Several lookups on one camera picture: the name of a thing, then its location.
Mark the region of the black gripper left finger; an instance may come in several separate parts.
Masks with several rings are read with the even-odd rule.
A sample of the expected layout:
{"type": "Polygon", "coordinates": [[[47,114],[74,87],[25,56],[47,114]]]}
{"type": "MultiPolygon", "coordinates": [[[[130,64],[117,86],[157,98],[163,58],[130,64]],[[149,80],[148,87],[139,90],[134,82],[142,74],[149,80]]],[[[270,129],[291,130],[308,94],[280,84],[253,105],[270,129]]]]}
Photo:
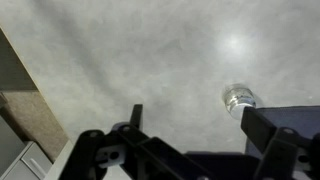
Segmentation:
{"type": "Polygon", "coordinates": [[[103,180],[119,166],[133,180],[185,180],[186,157],[141,131],[143,105],[133,106],[130,120],[108,134],[88,130],[77,139],[59,180],[103,180]]]}

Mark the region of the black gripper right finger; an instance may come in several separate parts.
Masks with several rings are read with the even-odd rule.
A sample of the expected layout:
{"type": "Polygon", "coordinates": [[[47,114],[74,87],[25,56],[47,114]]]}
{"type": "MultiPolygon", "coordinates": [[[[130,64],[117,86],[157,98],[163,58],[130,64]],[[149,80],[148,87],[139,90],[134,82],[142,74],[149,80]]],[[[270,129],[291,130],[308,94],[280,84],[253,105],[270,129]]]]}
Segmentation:
{"type": "Polygon", "coordinates": [[[320,177],[320,107],[246,107],[241,129],[261,154],[254,180],[320,177]]]}

